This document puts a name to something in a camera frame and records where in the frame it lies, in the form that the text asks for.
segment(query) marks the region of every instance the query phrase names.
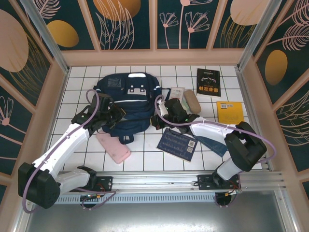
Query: book cover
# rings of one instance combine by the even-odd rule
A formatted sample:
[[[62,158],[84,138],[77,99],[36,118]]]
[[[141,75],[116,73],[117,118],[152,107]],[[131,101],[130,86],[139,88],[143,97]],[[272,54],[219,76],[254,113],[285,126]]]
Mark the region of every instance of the book cover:
[[[197,140],[176,131],[166,129],[157,149],[191,162]]]
[[[217,70],[197,69],[197,94],[220,97],[220,72]]]
[[[241,102],[217,101],[219,122],[239,124],[244,121]]]

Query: navy backpack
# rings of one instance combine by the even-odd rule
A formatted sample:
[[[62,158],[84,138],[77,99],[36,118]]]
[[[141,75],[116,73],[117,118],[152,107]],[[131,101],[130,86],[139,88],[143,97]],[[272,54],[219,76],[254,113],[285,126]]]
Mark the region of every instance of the navy backpack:
[[[143,132],[150,126],[155,113],[155,98],[161,94],[156,77],[139,73],[117,73],[105,76],[94,89],[110,95],[126,115],[115,127],[102,126],[111,137],[119,137],[122,144],[134,141],[133,134]]]

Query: pink phone case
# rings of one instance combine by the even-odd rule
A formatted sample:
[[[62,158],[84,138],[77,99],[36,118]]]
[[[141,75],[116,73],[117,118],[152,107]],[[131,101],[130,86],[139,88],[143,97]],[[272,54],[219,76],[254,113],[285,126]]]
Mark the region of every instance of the pink phone case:
[[[110,134],[97,134],[97,139],[104,147],[110,157],[119,164],[131,155],[126,145],[119,142],[118,137],[111,137]]]

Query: yellow book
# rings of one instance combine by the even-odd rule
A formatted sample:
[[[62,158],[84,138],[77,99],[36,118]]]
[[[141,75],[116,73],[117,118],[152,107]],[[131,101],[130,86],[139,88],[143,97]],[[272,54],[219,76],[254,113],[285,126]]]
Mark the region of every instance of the yellow book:
[[[241,102],[217,101],[219,122],[239,124],[244,121]]]

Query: black book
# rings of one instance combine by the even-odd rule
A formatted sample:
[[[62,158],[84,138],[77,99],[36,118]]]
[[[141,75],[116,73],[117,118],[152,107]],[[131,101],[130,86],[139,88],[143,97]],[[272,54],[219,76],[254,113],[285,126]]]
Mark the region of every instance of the black book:
[[[220,72],[217,70],[197,69],[197,93],[215,97],[221,96]]]

